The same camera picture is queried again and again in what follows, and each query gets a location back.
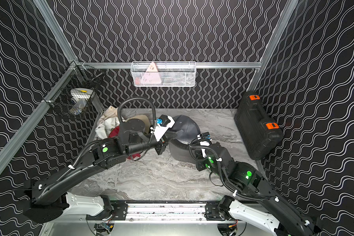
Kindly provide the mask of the tan cap with logo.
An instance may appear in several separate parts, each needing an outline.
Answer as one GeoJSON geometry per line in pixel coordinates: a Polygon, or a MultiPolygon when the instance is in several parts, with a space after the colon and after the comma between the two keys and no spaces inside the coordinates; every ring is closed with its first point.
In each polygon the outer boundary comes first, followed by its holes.
{"type": "Polygon", "coordinates": [[[150,126],[151,126],[151,123],[148,119],[148,117],[146,115],[136,115],[136,116],[133,116],[131,118],[128,118],[126,121],[130,121],[130,120],[133,120],[133,119],[138,119],[138,120],[141,120],[145,123],[145,133],[148,134],[149,133],[149,130],[150,130],[150,126]]]}

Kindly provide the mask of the grey and red cap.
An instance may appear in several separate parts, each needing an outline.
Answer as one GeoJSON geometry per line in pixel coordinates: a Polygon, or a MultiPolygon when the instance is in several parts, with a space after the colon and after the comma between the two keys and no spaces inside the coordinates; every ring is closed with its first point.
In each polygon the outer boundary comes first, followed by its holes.
{"type": "Polygon", "coordinates": [[[175,124],[170,129],[177,133],[175,139],[169,142],[171,156],[181,162],[195,164],[189,151],[189,144],[201,134],[197,123],[188,116],[178,115],[173,117],[175,124]]]}

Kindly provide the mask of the cream cap with text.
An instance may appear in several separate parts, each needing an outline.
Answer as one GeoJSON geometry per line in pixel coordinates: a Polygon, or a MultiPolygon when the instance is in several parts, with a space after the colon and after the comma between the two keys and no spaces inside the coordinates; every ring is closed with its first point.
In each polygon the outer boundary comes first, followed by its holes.
{"type": "Polygon", "coordinates": [[[118,118],[118,108],[109,106],[109,108],[103,112],[101,119],[107,120],[109,118],[118,118]]]}

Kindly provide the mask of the white cap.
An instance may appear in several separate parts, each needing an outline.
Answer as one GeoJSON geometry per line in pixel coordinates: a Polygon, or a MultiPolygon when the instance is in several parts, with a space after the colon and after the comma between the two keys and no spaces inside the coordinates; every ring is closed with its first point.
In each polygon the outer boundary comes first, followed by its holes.
{"type": "Polygon", "coordinates": [[[109,134],[120,125],[118,117],[105,117],[102,116],[95,128],[96,138],[105,139],[109,137],[109,134]]]}

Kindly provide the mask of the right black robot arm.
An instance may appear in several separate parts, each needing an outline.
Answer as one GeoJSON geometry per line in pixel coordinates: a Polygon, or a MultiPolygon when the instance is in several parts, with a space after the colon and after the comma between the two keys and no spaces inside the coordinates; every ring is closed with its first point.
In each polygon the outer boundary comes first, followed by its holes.
{"type": "Polygon", "coordinates": [[[218,205],[220,217],[249,223],[273,236],[317,236],[320,221],[312,218],[279,195],[252,165],[235,161],[219,143],[194,140],[189,152],[197,161],[219,176],[231,192],[218,205]]]}

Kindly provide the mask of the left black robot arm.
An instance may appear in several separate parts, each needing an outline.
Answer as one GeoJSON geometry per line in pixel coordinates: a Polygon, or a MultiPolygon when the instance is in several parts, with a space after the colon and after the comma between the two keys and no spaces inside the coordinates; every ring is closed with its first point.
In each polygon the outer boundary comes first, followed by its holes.
{"type": "Polygon", "coordinates": [[[23,192],[29,198],[24,205],[24,216],[36,223],[46,223],[60,217],[72,207],[67,199],[69,189],[136,154],[143,157],[152,148],[157,154],[162,154],[173,138],[167,131],[174,126],[175,121],[166,115],[157,118],[155,106],[147,98],[134,97],[124,101],[119,105],[117,114],[120,123],[117,136],[88,143],[72,165],[43,180],[28,180],[24,183],[23,192]],[[123,120],[123,107],[135,100],[144,101],[151,107],[152,124],[148,133],[144,121],[123,120]]]}

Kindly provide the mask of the black tool case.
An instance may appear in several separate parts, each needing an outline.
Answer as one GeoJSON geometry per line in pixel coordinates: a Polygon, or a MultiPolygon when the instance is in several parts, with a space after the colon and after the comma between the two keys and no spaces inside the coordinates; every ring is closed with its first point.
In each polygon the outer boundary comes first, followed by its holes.
{"type": "Polygon", "coordinates": [[[253,160],[266,157],[282,141],[283,132],[263,108],[259,95],[247,91],[234,116],[248,155],[253,160]]]}

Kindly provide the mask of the pink triangle card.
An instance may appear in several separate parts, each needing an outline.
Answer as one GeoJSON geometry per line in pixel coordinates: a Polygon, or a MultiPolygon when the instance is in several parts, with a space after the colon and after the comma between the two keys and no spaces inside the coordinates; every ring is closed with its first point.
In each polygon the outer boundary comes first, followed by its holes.
{"type": "Polygon", "coordinates": [[[140,79],[141,85],[159,85],[162,83],[158,67],[155,62],[149,64],[145,73],[142,75],[140,79]]]}

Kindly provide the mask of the aluminium back crossbar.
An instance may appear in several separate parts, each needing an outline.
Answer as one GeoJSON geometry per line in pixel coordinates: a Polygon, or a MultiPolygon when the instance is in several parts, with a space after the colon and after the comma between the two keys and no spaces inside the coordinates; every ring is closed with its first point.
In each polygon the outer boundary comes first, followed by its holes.
{"type": "MultiPolygon", "coordinates": [[[[236,62],[155,62],[158,66],[165,66],[167,68],[191,68],[196,69],[240,69],[240,68],[252,68],[260,69],[261,63],[236,63],[236,62]]],[[[133,65],[146,65],[150,62],[132,62],[132,63],[77,63],[81,66],[90,66],[97,69],[130,69],[133,65]]]]}

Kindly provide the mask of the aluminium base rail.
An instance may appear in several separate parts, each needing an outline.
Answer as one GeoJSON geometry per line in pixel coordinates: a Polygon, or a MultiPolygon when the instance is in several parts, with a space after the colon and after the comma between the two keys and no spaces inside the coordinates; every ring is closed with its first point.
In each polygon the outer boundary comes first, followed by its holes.
{"type": "Polygon", "coordinates": [[[97,216],[87,215],[86,219],[105,223],[221,223],[236,221],[229,216],[220,215],[218,201],[113,201],[102,213],[97,216]]]}

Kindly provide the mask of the aluminium left side rail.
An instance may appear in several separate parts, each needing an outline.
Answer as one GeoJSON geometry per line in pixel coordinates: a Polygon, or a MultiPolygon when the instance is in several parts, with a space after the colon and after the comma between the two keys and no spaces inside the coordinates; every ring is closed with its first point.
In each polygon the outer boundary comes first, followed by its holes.
{"type": "Polygon", "coordinates": [[[44,115],[47,113],[47,111],[50,109],[49,103],[54,100],[54,97],[57,96],[57,93],[67,82],[70,75],[75,72],[76,67],[76,62],[70,63],[65,73],[60,77],[60,79],[51,88],[51,90],[43,97],[43,99],[40,101],[35,110],[31,113],[31,115],[21,125],[18,131],[13,135],[13,137],[0,151],[0,175],[5,170],[7,165],[11,162],[11,160],[14,158],[15,154],[19,151],[20,147],[34,131],[34,129],[39,124],[44,115]]]}

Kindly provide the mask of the aluminium frame post right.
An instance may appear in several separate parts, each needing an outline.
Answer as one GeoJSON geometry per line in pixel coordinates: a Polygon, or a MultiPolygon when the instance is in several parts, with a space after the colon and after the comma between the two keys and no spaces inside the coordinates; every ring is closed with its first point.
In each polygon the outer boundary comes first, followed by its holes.
{"type": "Polygon", "coordinates": [[[262,77],[263,73],[265,72],[268,63],[271,60],[273,52],[276,49],[276,46],[278,45],[278,43],[282,37],[282,34],[287,27],[289,19],[291,18],[298,3],[299,3],[298,0],[288,0],[286,2],[286,5],[280,14],[279,20],[275,26],[275,29],[271,35],[269,43],[267,44],[264,54],[261,58],[261,61],[260,61],[261,66],[255,72],[255,74],[250,82],[250,85],[247,88],[247,91],[256,89],[256,86],[259,83],[259,81],[261,80],[261,77],[262,77]]]}

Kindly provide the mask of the aluminium frame post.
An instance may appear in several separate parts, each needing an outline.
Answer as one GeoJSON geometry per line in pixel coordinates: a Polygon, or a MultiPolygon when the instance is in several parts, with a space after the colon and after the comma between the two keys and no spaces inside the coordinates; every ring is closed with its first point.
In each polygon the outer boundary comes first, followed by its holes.
{"type": "Polygon", "coordinates": [[[268,63],[271,60],[273,52],[276,49],[276,46],[278,45],[278,43],[282,37],[282,34],[287,27],[289,19],[291,18],[298,3],[299,3],[298,0],[288,0],[286,2],[286,5],[280,14],[279,20],[275,26],[275,29],[271,35],[269,43],[267,44],[264,54],[261,58],[261,61],[260,61],[261,66],[255,72],[255,74],[250,82],[250,85],[247,88],[247,91],[256,89],[256,86],[259,83],[259,81],[261,80],[261,77],[262,77],[263,73],[265,72],[268,63]]]}
{"type": "Polygon", "coordinates": [[[61,26],[59,25],[53,10],[48,5],[45,0],[35,0],[33,1],[35,6],[38,8],[38,11],[41,13],[44,21],[46,22],[48,28],[53,34],[56,42],[60,46],[66,59],[71,62],[77,62],[78,58],[74,53],[70,43],[68,42],[61,26]]]}

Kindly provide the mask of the aluminium frame post left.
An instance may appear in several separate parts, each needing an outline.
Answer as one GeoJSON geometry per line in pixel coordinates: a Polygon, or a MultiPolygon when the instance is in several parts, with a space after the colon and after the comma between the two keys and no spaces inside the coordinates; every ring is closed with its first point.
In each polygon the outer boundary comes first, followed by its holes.
{"type": "Polygon", "coordinates": [[[61,26],[59,25],[53,10],[48,5],[45,0],[35,0],[33,1],[35,6],[38,8],[38,11],[41,13],[44,21],[46,22],[48,28],[53,34],[56,42],[60,46],[66,59],[71,62],[77,62],[78,58],[74,53],[70,43],[68,42],[61,26]]]}

